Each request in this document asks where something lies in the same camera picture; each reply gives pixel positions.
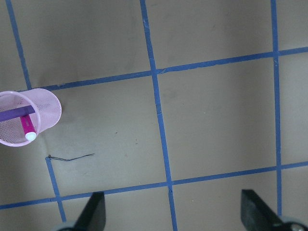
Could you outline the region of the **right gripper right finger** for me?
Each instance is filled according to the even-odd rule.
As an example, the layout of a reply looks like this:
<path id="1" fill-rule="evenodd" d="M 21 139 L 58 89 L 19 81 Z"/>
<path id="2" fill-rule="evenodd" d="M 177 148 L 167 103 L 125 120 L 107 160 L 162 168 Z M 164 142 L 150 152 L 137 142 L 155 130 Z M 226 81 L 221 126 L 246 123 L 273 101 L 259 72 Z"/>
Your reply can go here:
<path id="1" fill-rule="evenodd" d="M 306 231 L 308 227 L 296 221 L 283 221 L 251 189 L 241 191 L 241 222 L 247 231 Z"/>

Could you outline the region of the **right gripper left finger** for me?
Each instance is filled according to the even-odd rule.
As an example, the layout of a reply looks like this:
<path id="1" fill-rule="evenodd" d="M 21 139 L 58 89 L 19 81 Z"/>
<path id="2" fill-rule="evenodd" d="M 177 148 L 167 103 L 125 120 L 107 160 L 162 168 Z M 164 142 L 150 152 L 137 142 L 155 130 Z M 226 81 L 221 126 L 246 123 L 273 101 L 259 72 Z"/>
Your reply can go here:
<path id="1" fill-rule="evenodd" d="M 106 226 L 104 192 L 94 192 L 75 222 L 65 222 L 55 231 L 103 231 Z"/>

